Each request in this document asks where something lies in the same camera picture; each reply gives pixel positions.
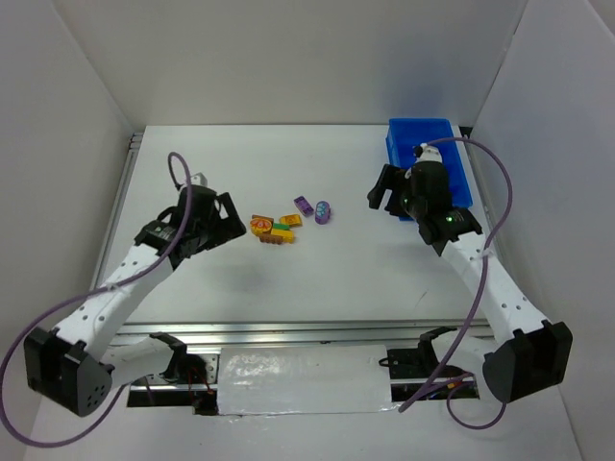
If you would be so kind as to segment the yellow round orange-print lego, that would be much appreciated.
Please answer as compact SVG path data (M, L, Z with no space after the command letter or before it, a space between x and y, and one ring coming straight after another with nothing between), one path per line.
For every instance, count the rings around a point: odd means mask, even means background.
M253 235L268 234L273 229L273 222L264 218L253 218L250 221L250 230Z

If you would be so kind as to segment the long brown lego plate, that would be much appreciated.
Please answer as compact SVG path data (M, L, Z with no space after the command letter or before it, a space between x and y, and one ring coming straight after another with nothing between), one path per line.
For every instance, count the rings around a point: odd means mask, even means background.
M282 245L283 243L283 237L280 235L274 235L274 234L270 234L270 233L264 233L261 234L258 237L259 241L261 243L267 243L267 244L275 244L275 245Z

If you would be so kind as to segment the green curved lego brick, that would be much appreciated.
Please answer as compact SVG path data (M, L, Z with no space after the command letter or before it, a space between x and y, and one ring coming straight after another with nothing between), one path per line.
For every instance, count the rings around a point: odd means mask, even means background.
M287 224L274 222L272 224L272 230L289 231L290 230L290 226L288 226Z

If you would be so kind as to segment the yellow lego brick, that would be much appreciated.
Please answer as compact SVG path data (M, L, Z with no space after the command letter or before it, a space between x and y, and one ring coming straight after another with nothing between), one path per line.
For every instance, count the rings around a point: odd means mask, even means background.
M272 229L270 234L275 240L283 243L293 243L295 240L295 235L292 230Z

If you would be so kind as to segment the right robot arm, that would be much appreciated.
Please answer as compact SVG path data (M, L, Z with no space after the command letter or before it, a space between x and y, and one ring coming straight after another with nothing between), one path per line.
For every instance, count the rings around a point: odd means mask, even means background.
M453 203L449 174L435 160L418 160L408 170L386 164L367 195L372 209L409 216L423 241L446 260L475 298L496 346L490 348L462 328L424 335L420 347L436 379L447 365L475 375L488 397L511 403L560 384L573 334L551 322L521 291L498 258L472 212Z

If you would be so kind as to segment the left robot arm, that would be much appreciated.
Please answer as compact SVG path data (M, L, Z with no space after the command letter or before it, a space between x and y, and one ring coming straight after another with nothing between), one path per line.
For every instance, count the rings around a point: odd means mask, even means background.
M33 328L24 339L31 389L79 417L92 414L109 392L144 376L176 381L197 362L186 344L154 332L111 350L111 340L144 299L182 262L246 232L229 193L185 187L179 202L144 226L100 292L50 330Z

